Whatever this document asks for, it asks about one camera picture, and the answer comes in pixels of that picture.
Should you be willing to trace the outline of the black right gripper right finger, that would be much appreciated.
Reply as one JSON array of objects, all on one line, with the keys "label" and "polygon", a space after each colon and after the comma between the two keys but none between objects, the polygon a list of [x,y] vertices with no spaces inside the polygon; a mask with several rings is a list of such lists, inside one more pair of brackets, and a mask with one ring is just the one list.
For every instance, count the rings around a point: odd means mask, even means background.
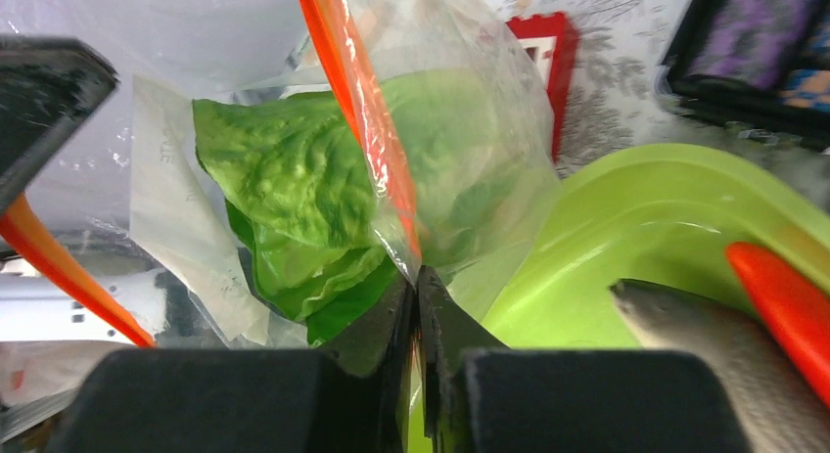
[{"label": "black right gripper right finger", "polygon": [[701,358],[676,350],[511,349],[437,272],[416,284],[424,433],[436,452],[746,452]]}]

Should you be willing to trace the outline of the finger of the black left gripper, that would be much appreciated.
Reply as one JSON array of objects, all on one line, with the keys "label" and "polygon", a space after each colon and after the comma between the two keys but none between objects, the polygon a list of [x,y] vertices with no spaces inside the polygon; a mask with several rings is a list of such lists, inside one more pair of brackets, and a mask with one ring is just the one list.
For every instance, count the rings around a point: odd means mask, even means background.
[{"label": "finger of the black left gripper", "polygon": [[118,85],[111,63],[76,38],[1,36],[3,210]]}]

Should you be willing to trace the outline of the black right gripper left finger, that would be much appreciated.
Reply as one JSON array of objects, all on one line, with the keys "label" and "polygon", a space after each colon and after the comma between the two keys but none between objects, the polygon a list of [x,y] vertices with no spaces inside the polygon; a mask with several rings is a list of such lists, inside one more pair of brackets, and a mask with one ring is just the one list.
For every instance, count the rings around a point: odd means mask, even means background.
[{"label": "black right gripper left finger", "polygon": [[122,349],[82,384],[50,452],[403,452],[414,290],[315,348]]}]

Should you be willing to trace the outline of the green toy cabbage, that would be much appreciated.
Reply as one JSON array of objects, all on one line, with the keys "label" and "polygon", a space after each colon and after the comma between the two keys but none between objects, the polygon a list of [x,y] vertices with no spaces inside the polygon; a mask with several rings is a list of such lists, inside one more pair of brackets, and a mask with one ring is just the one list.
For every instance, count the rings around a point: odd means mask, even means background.
[{"label": "green toy cabbage", "polygon": [[[493,96],[463,68],[384,80],[407,156],[423,261],[450,279],[492,251],[486,226],[511,180],[484,171],[501,133]],[[192,103],[195,151],[250,250],[254,286],[312,345],[371,307],[397,268],[366,159],[334,97],[305,92],[255,106]]]}]

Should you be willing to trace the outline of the clear zip top bag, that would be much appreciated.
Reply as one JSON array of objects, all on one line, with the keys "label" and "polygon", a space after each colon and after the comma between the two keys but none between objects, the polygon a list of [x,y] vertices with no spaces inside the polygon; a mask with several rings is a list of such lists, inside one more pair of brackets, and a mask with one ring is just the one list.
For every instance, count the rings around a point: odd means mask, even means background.
[{"label": "clear zip top bag", "polygon": [[328,340],[412,263],[484,316],[560,189],[539,72],[485,0],[340,7],[374,72],[356,127],[297,0],[1,0],[3,35],[75,36],[121,80],[31,207],[103,287],[141,259],[232,344]]}]

